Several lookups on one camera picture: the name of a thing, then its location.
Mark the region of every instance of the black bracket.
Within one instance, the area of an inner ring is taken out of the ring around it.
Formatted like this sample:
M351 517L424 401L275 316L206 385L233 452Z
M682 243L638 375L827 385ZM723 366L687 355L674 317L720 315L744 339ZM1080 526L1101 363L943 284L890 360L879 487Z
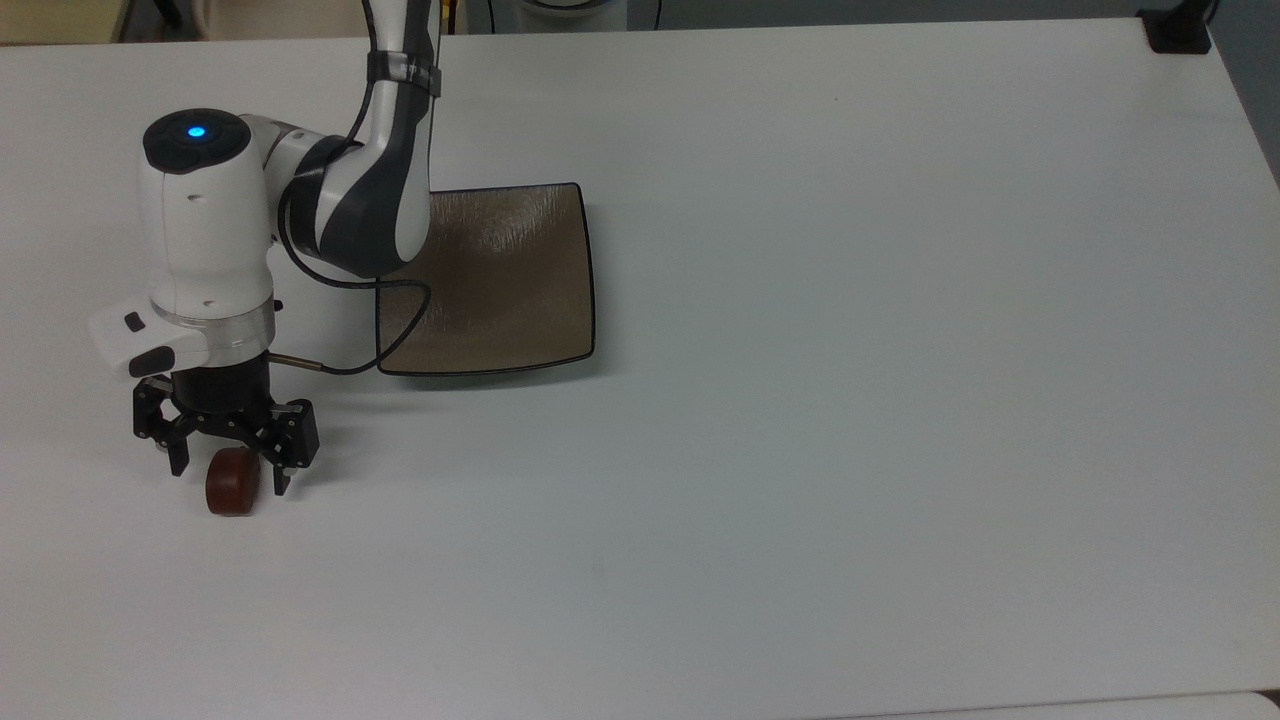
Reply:
M169 455L169 471L182 475L191 462L187 438L200 432L244 443L271 464L275 495L284 495L291 475L307 468L320 450L315 411L308 400L271 404L266 413L201 413L174 404L178 415L166 419L161 404L173 401L173 380L156 375L133 388L133 434L154 439Z
M1147 44L1162 55L1207 55L1208 38L1204 13L1212 0L1183 0L1172 10L1138 10L1147 31Z

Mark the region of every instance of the square plate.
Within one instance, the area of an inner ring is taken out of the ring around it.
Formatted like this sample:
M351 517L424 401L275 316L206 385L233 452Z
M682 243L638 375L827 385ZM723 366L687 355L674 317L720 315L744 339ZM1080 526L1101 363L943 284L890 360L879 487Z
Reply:
M575 183L431 193L430 240L384 279L419 279L431 305L379 369L392 375L532 370L595 350L595 286ZM417 311L416 288L378 291L379 351Z

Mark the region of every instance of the black button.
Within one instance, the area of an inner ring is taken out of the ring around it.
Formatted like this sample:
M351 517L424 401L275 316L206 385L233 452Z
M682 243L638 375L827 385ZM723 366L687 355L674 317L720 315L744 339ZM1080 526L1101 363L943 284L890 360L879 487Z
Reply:
M129 360L129 375L134 378L155 375L172 369L177 360L178 356L173 354L173 348L168 345L161 345Z

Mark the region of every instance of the brown plate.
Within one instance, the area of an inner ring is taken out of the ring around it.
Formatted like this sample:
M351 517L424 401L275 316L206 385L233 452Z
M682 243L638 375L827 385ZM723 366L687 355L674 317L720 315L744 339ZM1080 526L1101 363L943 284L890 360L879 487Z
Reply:
M431 286L422 322L379 369L467 375L561 365L595 350L595 287L575 183L431 193L422 252L384 279ZM416 288L378 291L379 351L417 311Z

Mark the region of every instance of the black cable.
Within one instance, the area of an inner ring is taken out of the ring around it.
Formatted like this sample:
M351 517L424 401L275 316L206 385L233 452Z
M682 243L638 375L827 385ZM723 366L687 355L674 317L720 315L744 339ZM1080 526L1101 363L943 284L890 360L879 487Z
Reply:
M293 238L289 237L288 233L289 228L287 219L289 211L288 206L291 195L292 195L292 187L285 187L284 192L280 193L280 206L275 213L275 224L278 232L280 233L280 245L283 245L284 251L289 254L289 260L293 260L293 264L297 265L298 269L302 270L308 278L321 284L326 284L329 287L337 287L340 290L392 290L397 287L416 287L422 291L422 302L417 306L417 313L413 313L413 318L408 322L408 325L406 325L404 329L401 331L401 334L396 336L396 340L393 340L392 343L388 345L385 350L375 355L372 360L365 363L364 365L357 365L355 368L332 368L329 365L325 365L324 363L317 363L315 360L301 360L298 357L293 357L289 355L274 355L274 354L268 355L268 360L271 360L274 363L282 363L285 365L293 365L296 368L305 368L308 370L316 370L319 373L328 373L330 375L358 375L360 373L364 373L365 370L374 368L383 360L387 360L388 357L390 357L393 352L399 350L401 345L404 345L404 341L408 340L410 333L412 333L413 329L417 328L417 324L422 322L422 316L426 315L426 307L431 304L431 287L422 281L410 281L410 279L403 279L403 281L375 279L375 281L361 281L361 282L337 281L315 272L310 265L302 261L302 258L298 258L298 251L297 249L293 247Z
M370 53L376 53L378 28L374 27L374 10L370 6L369 0L361 0L361 5L364 6L365 10L365 26L369 29L369 49ZM326 168L330 163L333 163L333 160L338 155L346 152L348 147L356 143L356 133L360 132L361 126L365 124L365 115L369 113L369 104L372 97L372 94L374 94L374 83L365 81L365 99L360 104L360 111L356 114L356 122L352 123L351 129L347 132L347 137L342 142L342 145L338 145L329 154L329 158L325 161ZM435 126L434 114L431 120L433 120L431 128L428 131L429 143L430 143L430 132L434 129ZM330 375L357 375L369 369L372 369L383 360L387 360L393 352L399 350L401 345L404 345L404 341L408 340L410 333L412 333L413 329L417 328L417 324L422 322L422 316L426 315L426 309L431 304L431 287L421 281L408 281L408 279L403 281L375 279L366 282L337 281L315 272L310 265L302 261L302 258L298 256L298 251L293 247L293 238L289 236L288 211L292 196L293 196L293 186L285 186L284 191L280 193L279 206L276 208L275 225L276 225L276 232L279 233L280 245L284 246L284 251L289 255L289 260L292 260L293 264L297 265L298 269L303 272L303 274L306 274L307 277L321 284L326 284L329 287L335 287L340 290L390 290L396 287L416 287L422 291L422 302L421 305L419 305L417 313L413 314L413 318L410 320L408 325L406 325L404 329L401 332L401 334L397 336L396 340L387 346L387 350L383 350L381 352L375 355L374 359L370 360L369 363L357 365L355 368L330 368L329 365L325 365L324 363L317 363L315 360L305 360L301 357L293 357L291 355L268 354L268 360L274 363L282 363L285 365L292 365L296 368L303 368L308 370L316 370L320 373L329 373Z

